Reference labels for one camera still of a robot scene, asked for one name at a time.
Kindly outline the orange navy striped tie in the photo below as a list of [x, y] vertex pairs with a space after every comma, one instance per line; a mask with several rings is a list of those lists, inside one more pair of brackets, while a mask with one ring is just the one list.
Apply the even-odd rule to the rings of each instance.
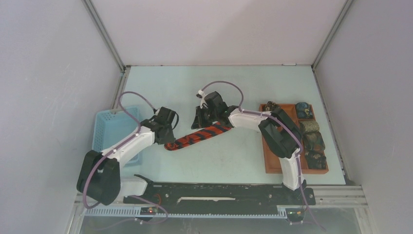
[[200, 129], [199, 131], [193, 132], [189, 135], [176, 139], [174, 142], [167, 143], [164, 148], [168, 151], [176, 151], [201, 141], [208, 140], [210, 138], [216, 137], [220, 134], [230, 131], [232, 127], [223, 126], [220, 123], [214, 123], [209, 127]]

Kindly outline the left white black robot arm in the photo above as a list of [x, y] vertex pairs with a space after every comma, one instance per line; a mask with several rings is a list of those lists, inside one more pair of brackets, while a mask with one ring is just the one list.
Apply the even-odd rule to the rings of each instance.
[[102, 152], [88, 151], [76, 185], [76, 189], [83, 195], [85, 207], [93, 208], [87, 204], [87, 197], [103, 205], [110, 205], [119, 197], [131, 195], [142, 203], [152, 201], [154, 190], [148, 186], [146, 179], [137, 175], [121, 177], [121, 171], [144, 149], [154, 144], [174, 142], [173, 121], [178, 118], [175, 111], [161, 107], [119, 143]]

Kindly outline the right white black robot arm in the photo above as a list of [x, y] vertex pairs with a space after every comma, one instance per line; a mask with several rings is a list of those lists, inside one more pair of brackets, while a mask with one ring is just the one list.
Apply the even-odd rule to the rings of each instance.
[[303, 197], [304, 178], [299, 165], [303, 151], [302, 133], [290, 116], [280, 107], [270, 112], [254, 112], [239, 106], [228, 106], [218, 92], [197, 94], [200, 105], [192, 129], [205, 129], [215, 123], [229, 128], [246, 128], [261, 132], [270, 151], [279, 158], [282, 168], [283, 197], [295, 204]]

